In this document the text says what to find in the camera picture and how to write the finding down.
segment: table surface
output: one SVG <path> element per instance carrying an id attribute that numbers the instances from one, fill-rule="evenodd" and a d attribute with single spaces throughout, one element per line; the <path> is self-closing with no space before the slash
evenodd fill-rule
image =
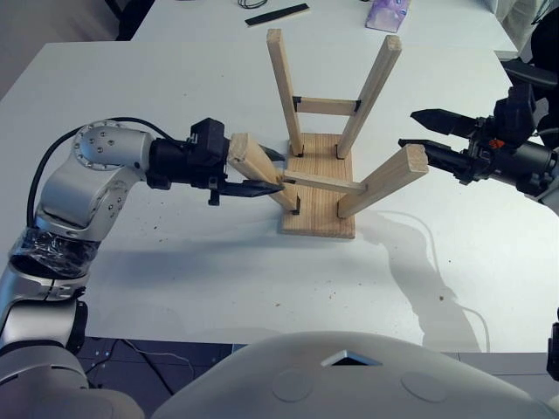
<path id="1" fill-rule="evenodd" d="M 230 1 L 156 0 L 134 36 L 138 41 L 260 41 L 269 28 L 309 42 L 347 42 L 378 48 L 386 32 L 365 28 L 371 2 L 307 0 L 310 11 L 248 28 L 245 20 L 302 3 L 270 0 L 245 10 Z M 502 58 L 517 54 L 513 42 L 490 11 L 487 0 L 411 2 L 398 36 L 407 44 L 491 48 Z"/>
<path id="2" fill-rule="evenodd" d="M 36 163 L 76 126 L 127 115 L 184 138 L 210 116 L 227 135 L 250 131 L 286 152 L 261 41 L 46 45 L 0 102 L 0 264 L 24 227 Z M 295 94 L 314 97 L 356 97 L 374 60 L 343 42 L 287 42 L 286 50 Z M 508 86 L 490 50 L 404 45 L 354 145 L 355 179 L 394 154 L 398 138 L 464 147 L 409 114 L 442 107 L 488 115 Z M 300 124 L 304 132 L 340 133 L 345 120 L 302 115 Z M 68 151 L 53 156 L 47 174 Z M 487 333 L 491 351 L 546 350 L 558 293 L 558 222 L 507 185 L 464 187 L 432 169 L 359 213 L 353 241 L 278 234 L 280 207 L 265 196 L 223 197 L 220 207 L 209 207 L 208 197 L 186 185 L 132 189 L 93 264 L 89 335 L 250 343 L 353 330 L 472 352 L 487 350 Z"/>

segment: tissue box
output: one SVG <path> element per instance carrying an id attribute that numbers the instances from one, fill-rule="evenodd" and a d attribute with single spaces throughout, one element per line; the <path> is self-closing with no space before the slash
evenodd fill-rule
<path id="1" fill-rule="evenodd" d="M 374 0 L 365 26 L 380 31 L 397 32 L 408 14 L 411 0 Z"/>

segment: wooden board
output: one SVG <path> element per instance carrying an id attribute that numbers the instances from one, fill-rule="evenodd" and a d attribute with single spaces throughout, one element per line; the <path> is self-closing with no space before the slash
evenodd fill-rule
<path id="1" fill-rule="evenodd" d="M 299 118 L 295 113 L 293 104 L 293 88 L 287 63 L 286 47 L 281 36 L 281 29 L 270 29 L 266 37 L 270 60 L 272 61 L 273 75 L 278 85 L 279 99 L 286 118 L 287 132 L 291 149 L 296 155 L 303 153 L 303 141 L 299 128 Z"/>
<path id="2" fill-rule="evenodd" d="M 280 173 L 260 145 L 248 133 L 231 136 L 227 162 L 247 179 L 281 183 Z M 297 209 L 297 194 L 293 185 L 284 185 L 283 190 L 269 196 L 285 210 Z"/>
<path id="3" fill-rule="evenodd" d="M 383 90 L 384 83 L 386 83 L 390 76 L 392 68 L 400 56 L 400 52 L 402 52 L 400 38 L 396 35 L 387 35 L 381 50 L 376 55 L 369 76 L 367 76 L 365 84 L 359 93 L 358 100 L 361 101 L 361 105 L 357 112 L 349 117 L 348 124 L 343 128 L 338 147 L 339 157 L 345 158 L 349 154 L 349 150 L 351 150 L 351 146 L 353 146 L 357 135 L 359 135 L 363 124 L 367 120 L 370 110 Z"/>
<path id="4" fill-rule="evenodd" d="M 303 113 L 322 113 L 325 115 L 351 116 L 357 108 L 356 100 L 293 98 L 296 101 L 296 111 Z"/>
<path id="5" fill-rule="evenodd" d="M 303 133 L 302 137 L 305 156 L 290 154 L 287 159 L 288 170 L 353 181 L 351 154 L 344 160 L 338 160 L 335 156 L 335 145 L 340 135 Z M 352 216 L 337 216 L 337 203 L 342 198 L 342 193 L 297 184 L 294 187 L 300 198 L 300 214 L 294 216 L 284 213 L 281 227 L 283 233 L 355 238 L 355 219 Z"/>
<path id="6" fill-rule="evenodd" d="M 364 193 L 345 195 L 340 200 L 338 216 L 353 216 L 428 172 L 425 148 L 420 144 L 408 144 L 363 180 L 362 184 L 367 185 Z"/>
<path id="7" fill-rule="evenodd" d="M 310 175 L 303 172 L 283 171 L 284 182 L 298 185 L 312 186 L 313 188 L 333 190 L 343 194 L 360 195 L 367 191 L 367 185 L 359 182 L 343 181 L 335 177 Z"/>

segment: floor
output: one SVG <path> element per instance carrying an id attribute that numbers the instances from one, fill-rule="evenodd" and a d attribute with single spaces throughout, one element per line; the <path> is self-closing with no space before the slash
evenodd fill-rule
<path id="1" fill-rule="evenodd" d="M 147 340 L 129 342 L 141 351 L 152 353 L 148 355 L 149 359 L 174 392 L 200 377 L 239 347 Z M 446 355 L 510 382 L 545 402 L 559 395 L 559 383 L 545 371 L 546 354 Z M 146 417 L 150 417 L 169 398 L 169 391 L 155 372 L 123 340 L 115 343 L 114 339 L 86 338 L 78 358 L 84 370 L 94 367 L 87 375 L 91 384 L 127 393 L 140 404 Z"/>

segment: orange component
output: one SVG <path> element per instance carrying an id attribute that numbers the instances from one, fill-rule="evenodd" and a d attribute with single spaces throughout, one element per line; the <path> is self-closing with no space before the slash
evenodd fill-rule
<path id="1" fill-rule="evenodd" d="M 489 141 L 489 147 L 491 147 L 493 150 L 496 150 L 497 148 L 501 148 L 504 145 L 505 145 L 504 141 L 497 140 L 496 138 Z"/>

